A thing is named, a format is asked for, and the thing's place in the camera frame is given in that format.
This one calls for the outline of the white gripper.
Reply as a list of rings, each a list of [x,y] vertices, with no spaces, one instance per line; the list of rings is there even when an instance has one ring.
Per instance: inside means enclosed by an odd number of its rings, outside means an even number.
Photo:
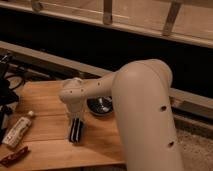
[[[84,102],[82,100],[77,102],[69,102],[66,104],[69,117],[71,119],[84,117]]]

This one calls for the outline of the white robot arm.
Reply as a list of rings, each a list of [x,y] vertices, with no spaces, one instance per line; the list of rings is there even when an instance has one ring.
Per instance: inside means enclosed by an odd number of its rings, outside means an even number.
[[[69,111],[69,140],[77,142],[84,101],[112,98],[127,171],[184,171],[169,89],[172,72],[158,59],[130,62],[90,83],[64,81],[60,100]]]

